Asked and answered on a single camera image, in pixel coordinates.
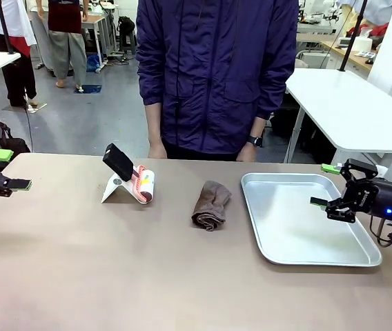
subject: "towel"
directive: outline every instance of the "towel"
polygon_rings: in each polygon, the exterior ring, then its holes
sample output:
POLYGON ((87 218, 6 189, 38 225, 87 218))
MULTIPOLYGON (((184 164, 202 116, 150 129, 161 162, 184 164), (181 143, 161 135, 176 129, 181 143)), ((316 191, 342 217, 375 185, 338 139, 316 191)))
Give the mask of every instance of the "towel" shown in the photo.
POLYGON ((207 181, 191 217, 193 224, 207 231, 216 230, 225 223, 224 207, 230 198, 231 193, 225 186, 215 181, 207 181))

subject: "black pants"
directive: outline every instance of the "black pants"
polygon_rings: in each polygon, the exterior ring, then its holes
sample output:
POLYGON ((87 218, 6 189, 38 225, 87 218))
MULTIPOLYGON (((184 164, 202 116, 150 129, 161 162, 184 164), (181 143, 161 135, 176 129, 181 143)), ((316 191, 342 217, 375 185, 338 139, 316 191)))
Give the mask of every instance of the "black pants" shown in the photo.
MULTIPOLYGON (((0 34, 0 52, 7 52, 6 40, 0 34)), ((8 99, 10 105, 14 107, 24 106, 24 95, 27 93, 30 99, 35 98, 37 89, 35 88, 35 76, 33 74, 32 61, 30 57, 21 54, 21 57, 11 64, 2 68, 4 81, 8 88, 8 99)))
POLYGON ((206 154, 196 152, 195 150, 187 150, 178 147, 162 139, 162 143, 167 151, 168 159, 176 160, 203 160, 203 161, 236 161, 237 155, 235 154, 206 154))

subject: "gray floor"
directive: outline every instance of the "gray floor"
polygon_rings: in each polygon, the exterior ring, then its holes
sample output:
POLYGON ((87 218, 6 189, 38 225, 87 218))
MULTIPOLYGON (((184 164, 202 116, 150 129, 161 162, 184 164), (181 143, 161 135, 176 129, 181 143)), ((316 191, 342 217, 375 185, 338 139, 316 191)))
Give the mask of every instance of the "gray floor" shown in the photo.
MULTIPOLYGON (((130 158, 146 157, 147 128, 144 107, 139 96, 137 63, 104 68, 101 73, 87 74, 88 84, 102 84, 100 94, 73 94, 68 88, 55 87, 55 79, 45 68, 35 70, 38 100, 48 103, 35 114, 29 114, 33 151, 57 154, 102 155, 114 142, 130 158)), ((3 110, 8 107, 6 86, 0 71, 0 121, 12 128, 15 137, 24 138, 30 146, 26 115, 3 110)), ((288 141, 271 134, 267 128, 265 148, 259 149, 258 161, 283 162, 288 141)), ((293 161, 314 163, 309 155, 297 149, 293 161)))

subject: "black watch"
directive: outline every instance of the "black watch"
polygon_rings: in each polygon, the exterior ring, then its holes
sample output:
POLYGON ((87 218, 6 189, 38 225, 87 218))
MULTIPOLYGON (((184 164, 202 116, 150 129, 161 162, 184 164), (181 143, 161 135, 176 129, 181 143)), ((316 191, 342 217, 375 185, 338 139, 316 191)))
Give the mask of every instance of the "black watch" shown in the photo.
POLYGON ((252 136, 248 137, 248 142, 252 143, 254 146, 257 146, 257 147, 262 147, 262 141, 263 141, 262 138, 257 138, 257 137, 252 137, 252 136))

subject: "black pole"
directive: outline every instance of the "black pole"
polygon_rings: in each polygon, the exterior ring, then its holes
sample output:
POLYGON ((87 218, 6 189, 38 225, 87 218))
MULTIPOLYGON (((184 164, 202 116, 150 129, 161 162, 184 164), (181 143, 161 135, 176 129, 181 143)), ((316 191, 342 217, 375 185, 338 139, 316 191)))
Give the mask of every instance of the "black pole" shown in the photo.
POLYGON ((357 22, 355 23, 354 27, 354 32, 351 35, 351 40, 349 41, 348 48, 346 49, 345 56, 343 58, 342 66, 340 67, 339 71, 345 71, 346 63, 348 62, 349 55, 351 54, 351 50, 353 49, 354 46, 354 41, 357 36, 357 33, 359 32, 360 29, 360 24, 362 23, 363 20, 363 13, 366 8, 366 4, 368 3, 368 0, 363 0, 362 8, 360 9, 359 17, 357 18, 357 22))
POLYGON ((8 53, 14 54, 14 50, 12 49, 12 46, 10 45, 8 27, 6 26, 6 20, 4 19, 4 13, 3 13, 3 7, 1 6, 1 0, 0 0, 0 21, 1 21, 1 27, 3 28, 4 39, 6 40, 6 47, 8 48, 8 53))

